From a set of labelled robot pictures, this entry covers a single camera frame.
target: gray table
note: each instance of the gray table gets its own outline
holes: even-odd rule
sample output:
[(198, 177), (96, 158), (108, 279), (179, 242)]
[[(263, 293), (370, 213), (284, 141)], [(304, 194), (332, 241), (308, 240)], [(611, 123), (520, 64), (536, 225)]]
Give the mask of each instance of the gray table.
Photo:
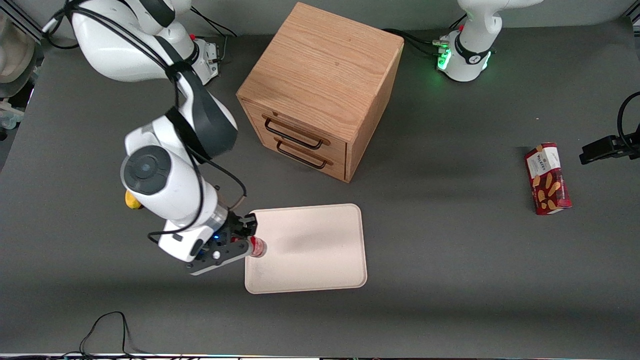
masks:
[[(170, 106), (169, 83), (118, 83), (79, 51), (49, 51), (0, 176), (2, 352), (72, 350), (119, 309), (153, 352), (638, 358), (640, 161), (578, 159), (640, 88), (627, 21), (507, 29), (468, 84), (407, 47), (351, 184), (260, 145), (234, 93), (268, 42), (231, 40), (209, 86), (240, 127), (218, 160), (250, 191), (241, 212), (358, 204), (367, 284), (256, 296), (242, 261), (184, 275), (145, 239), (163, 221), (128, 210), (118, 177), (125, 134)], [(523, 148), (545, 141), (559, 144), (575, 207), (538, 217)], [(117, 352), (120, 329), (107, 319), (89, 350)]]

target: drawer handle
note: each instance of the drawer handle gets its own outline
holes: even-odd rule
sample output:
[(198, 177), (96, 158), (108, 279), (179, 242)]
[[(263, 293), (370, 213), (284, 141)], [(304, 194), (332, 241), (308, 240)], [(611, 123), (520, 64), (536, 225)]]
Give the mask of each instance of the drawer handle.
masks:
[(282, 136), (283, 138), (285, 138), (285, 139), (287, 139), (289, 141), (292, 141), (292, 142), (294, 142), (294, 143), (296, 143), (298, 145), (302, 145), (302, 146), (304, 146), (304, 147), (306, 147), (308, 149), (311, 149), (311, 150), (318, 150), (318, 149), (320, 149), (320, 146), (322, 146), (322, 139), (318, 140), (318, 144), (314, 146), (314, 145), (311, 145), (311, 144), (306, 143), (304, 141), (301, 141), (301, 140), (298, 140), (296, 138), (293, 138), (293, 137), (291, 137), (291, 136), (289, 136), (289, 135), (287, 135), (287, 134), (285, 134), (285, 133), (283, 133), (281, 131), (273, 129), (272, 127), (269, 127), (270, 123), (271, 123), (271, 119), (269, 119), (269, 118), (267, 118), (267, 121), (264, 122), (264, 127), (266, 127), (267, 130), (270, 133), (274, 133), (276, 135), (280, 135), (280, 136)]
[(303, 163), (303, 164), (305, 164), (305, 165), (308, 165), (308, 166), (310, 166), (310, 167), (312, 167), (312, 168), (316, 168), (316, 169), (318, 169), (318, 170), (321, 170), (321, 169), (323, 169), (323, 168), (326, 166), (326, 160), (323, 160), (322, 165), (316, 165), (316, 164), (311, 163), (311, 162), (309, 162), (309, 161), (307, 161), (307, 160), (304, 160), (303, 158), (301, 158), (301, 157), (299, 157), (299, 156), (295, 156), (294, 154), (291, 154), (289, 151), (285, 151), (285, 150), (281, 149), (281, 148), (280, 148), (280, 146), (281, 146), (281, 145), (282, 145), (282, 142), (281, 142), (281, 141), (278, 141), (278, 145), (276, 145), (276, 149), (278, 149), (278, 152), (279, 152), (280, 154), (284, 154), (284, 155), (286, 155), (286, 156), (288, 156), (288, 157), (290, 157), (290, 158), (292, 158), (292, 159), (294, 159), (294, 160), (298, 160), (298, 161), (300, 161), (301, 163)]

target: plastic tray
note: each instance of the plastic tray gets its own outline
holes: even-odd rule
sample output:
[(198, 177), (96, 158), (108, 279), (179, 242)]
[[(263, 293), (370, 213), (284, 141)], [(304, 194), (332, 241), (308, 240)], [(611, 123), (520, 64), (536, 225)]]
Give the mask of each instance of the plastic tray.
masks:
[(367, 282), (362, 215), (354, 204), (252, 211), (267, 252), (245, 258), (252, 294), (359, 288)]

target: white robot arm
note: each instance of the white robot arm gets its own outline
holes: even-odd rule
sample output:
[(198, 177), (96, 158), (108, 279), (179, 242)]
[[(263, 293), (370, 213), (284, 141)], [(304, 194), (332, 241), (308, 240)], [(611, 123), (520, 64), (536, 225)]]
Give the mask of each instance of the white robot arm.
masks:
[[(167, 0), (154, 1), (170, 5)], [(151, 0), (140, 2), (148, 5)], [(255, 217), (241, 218), (220, 203), (216, 189), (202, 179), (196, 164), (196, 158), (207, 162), (233, 147), (237, 126), (227, 108), (204, 88), (192, 64), (162, 36), (163, 30), (158, 35), (142, 30), (135, 6), (119, 0), (72, 1), (70, 6), (67, 13), (71, 11), (78, 44), (98, 72), (120, 81), (169, 78), (186, 98), (179, 108), (172, 107), (125, 138), (123, 185), (166, 219), (164, 230), (148, 237), (185, 261), (192, 275), (245, 256), (263, 255), (264, 243), (253, 236)], [(154, 24), (148, 21), (146, 27)]]
[(472, 81), (486, 68), (490, 48), (502, 29), (501, 10), (526, 8), (543, 0), (458, 0), (467, 12), (462, 31), (454, 30), (441, 40), (450, 43), (438, 59), (438, 69), (456, 81)]
[[(178, 52), (181, 60), (191, 65), (203, 85), (219, 73), (216, 45), (202, 39), (192, 40), (184, 26), (175, 20), (176, 15), (191, 8), (191, 0), (75, 0), (69, 6), (86, 8), (113, 19), (127, 29), (133, 29), (144, 43), (149, 43), (149, 39), (154, 37), (164, 39)], [(43, 32), (50, 32), (62, 16), (63, 12), (56, 13), (44, 26)], [(79, 14), (73, 19), (70, 21), (78, 44), (87, 60), (102, 75), (119, 81), (166, 77), (157, 67), (142, 66), (142, 63), (150, 62), (143, 53), (132, 51), (133, 47), (111, 46), (121, 44), (123, 40), (103, 25), (93, 20), (87, 21), (86, 16)]]

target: red box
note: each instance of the red box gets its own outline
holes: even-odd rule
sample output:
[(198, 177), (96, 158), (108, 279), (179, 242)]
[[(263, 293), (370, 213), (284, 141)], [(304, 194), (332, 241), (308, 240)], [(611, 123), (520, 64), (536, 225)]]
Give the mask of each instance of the red box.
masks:
[(524, 158), (529, 172), (536, 214), (551, 215), (572, 206), (562, 176), (557, 145), (546, 142), (538, 145)]

